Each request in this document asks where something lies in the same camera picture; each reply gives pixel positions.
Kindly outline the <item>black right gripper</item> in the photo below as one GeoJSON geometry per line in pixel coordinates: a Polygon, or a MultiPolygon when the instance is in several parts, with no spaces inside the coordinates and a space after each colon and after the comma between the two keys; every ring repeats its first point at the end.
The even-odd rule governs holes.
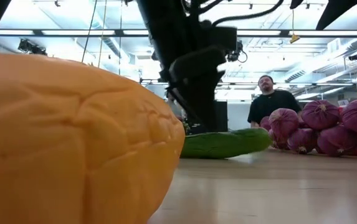
{"type": "Polygon", "coordinates": [[[170,83],[184,79],[184,87],[167,87],[169,93],[191,118],[196,118],[209,131],[217,131],[215,88],[224,71],[217,67],[226,62],[218,46],[209,46],[178,57],[169,67],[170,83]]]}

